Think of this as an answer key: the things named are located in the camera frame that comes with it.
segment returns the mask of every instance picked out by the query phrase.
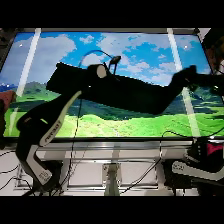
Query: white stripe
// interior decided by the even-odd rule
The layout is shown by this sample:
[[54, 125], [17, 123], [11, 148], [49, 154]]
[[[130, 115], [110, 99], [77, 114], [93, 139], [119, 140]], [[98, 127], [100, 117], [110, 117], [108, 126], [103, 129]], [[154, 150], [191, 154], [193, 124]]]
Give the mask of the white stripe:
[[[182, 64], [180, 61], [180, 57], [178, 54], [178, 50], [177, 50], [177, 45], [176, 45], [176, 41], [174, 39], [174, 35], [173, 35], [173, 29], [172, 28], [167, 28], [167, 33], [168, 33], [168, 38], [170, 41], [170, 45], [171, 45], [171, 49], [172, 49], [172, 53], [173, 53], [173, 58], [174, 58], [174, 63], [176, 66], [176, 70], [177, 72], [179, 72], [180, 70], [182, 70]], [[194, 137], [199, 137], [200, 136], [200, 131], [198, 128], [198, 124], [197, 124], [197, 120], [194, 114], [194, 109], [193, 106], [191, 104], [191, 98], [188, 92], [188, 89], [184, 87], [183, 91], [182, 91], [182, 95], [183, 95], [183, 99], [184, 99], [184, 104], [185, 104], [185, 108], [187, 111], [187, 115], [188, 115], [188, 120], [191, 126], [191, 132], [192, 135]]]
[[23, 67], [22, 75], [21, 75], [21, 78], [19, 80], [19, 86], [18, 86], [17, 91], [16, 91], [16, 94], [18, 96], [23, 95], [23, 91], [24, 91], [24, 88], [25, 88], [25, 85], [26, 85], [26, 81], [27, 81], [27, 78], [28, 78], [30, 67], [31, 67], [31, 64], [32, 64], [32, 61], [33, 61], [35, 51], [36, 51], [37, 42], [39, 40], [40, 33], [41, 33], [41, 28], [36, 28], [34, 37], [32, 39], [31, 45], [30, 45], [30, 50], [29, 50], [29, 53], [28, 53], [27, 58], [26, 58], [26, 62], [25, 62], [25, 65]]

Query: green field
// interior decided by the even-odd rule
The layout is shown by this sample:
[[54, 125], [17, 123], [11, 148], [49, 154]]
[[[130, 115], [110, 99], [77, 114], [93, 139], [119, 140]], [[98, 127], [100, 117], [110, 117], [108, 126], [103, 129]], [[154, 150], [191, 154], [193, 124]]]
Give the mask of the green field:
[[[210, 96], [205, 90], [198, 90], [203, 101], [192, 96], [195, 116], [202, 136], [210, 135], [224, 126], [224, 107], [220, 98]], [[43, 84], [32, 83], [26, 87], [23, 97], [18, 97], [5, 115], [5, 136], [19, 136], [16, 128], [18, 119], [31, 108], [50, 101], [58, 94], [47, 91]], [[79, 103], [72, 105], [65, 117], [58, 137], [72, 137], [75, 134]], [[153, 116], [118, 108], [112, 108], [85, 101], [81, 110], [77, 137], [159, 137], [166, 130], [192, 136], [188, 116], [185, 114], [181, 97], [164, 111]]]

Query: large display screen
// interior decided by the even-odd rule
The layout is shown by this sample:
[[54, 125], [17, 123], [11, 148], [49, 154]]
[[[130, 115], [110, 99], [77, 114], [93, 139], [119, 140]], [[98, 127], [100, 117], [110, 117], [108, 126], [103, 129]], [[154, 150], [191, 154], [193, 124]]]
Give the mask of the large display screen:
[[[210, 73], [201, 43], [194, 35], [174, 35], [182, 67], [197, 66], [197, 72]], [[0, 91], [18, 93], [25, 80], [22, 94], [11, 104], [5, 115], [5, 136], [19, 136], [18, 119], [33, 107], [50, 101], [58, 94], [46, 90], [46, 83], [58, 62], [78, 66], [82, 56], [90, 50], [103, 50], [122, 57], [117, 74], [140, 79], [150, 84], [166, 86], [176, 66], [168, 34], [102, 33], [102, 32], [44, 32], [17, 34], [0, 73]], [[83, 61], [90, 64], [109, 62], [108, 56], [96, 52]], [[194, 114], [188, 114], [182, 94], [159, 115], [143, 114], [83, 100], [77, 137], [161, 137], [172, 130], [192, 136], [192, 125], [201, 136], [223, 127], [221, 97], [211, 95], [209, 89], [198, 88], [190, 94]], [[56, 137], [73, 137], [79, 110], [75, 101], [66, 114]]]

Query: landscape image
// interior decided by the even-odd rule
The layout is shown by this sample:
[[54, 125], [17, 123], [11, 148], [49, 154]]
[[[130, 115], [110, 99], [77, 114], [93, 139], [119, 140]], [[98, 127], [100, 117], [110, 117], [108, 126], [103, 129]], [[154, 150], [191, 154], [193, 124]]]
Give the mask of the landscape image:
[[[34, 33], [20, 33], [15, 38], [0, 73], [0, 91], [17, 92], [21, 75], [32, 45]], [[176, 35], [182, 67], [192, 64], [197, 72], [209, 74], [210, 68], [198, 37]], [[117, 74], [140, 79], [149, 84], [166, 86], [176, 72], [171, 46], [166, 34], [46, 32], [41, 33], [33, 61], [21, 96], [5, 114], [5, 136], [19, 136], [16, 123], [37, 105], [55, 99], [59, 94], [46, 90], [56, 64], [63, 62], [78, 66], [81, 57], [90, 50], [103, 50], [120, 55]], [[91, 53], [83, 60], [82, 68], [90, 64], [108, 64], [103, 53]], [[190, 93], [197, 126], [201, 136], [210, 135], [223, 127], [224, 109], [221, 97], [212, 95], [208, 88]], [[65, 116], [56, 137], [73, 137], [76, 130], [80, 101], [76, 100]], [[161, 137], [171, 130], [192, 136], [183, 97], [180, 94], [159, 115], [143, 114], [83, 100], [77, 137]]]

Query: logo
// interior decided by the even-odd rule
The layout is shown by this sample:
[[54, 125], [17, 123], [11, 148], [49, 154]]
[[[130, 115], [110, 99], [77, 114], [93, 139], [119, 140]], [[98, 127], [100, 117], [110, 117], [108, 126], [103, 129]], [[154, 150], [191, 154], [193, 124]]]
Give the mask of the logo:
[[45, 139], [45, 142], [47, 142], [49, 139], [54, 137], [54, 133], [60, 128], [60, 126], [61, 126], [61, 122], [58, 121], [58, 123], [55, 125], [54, 129], [50, 132], [50, 134]]

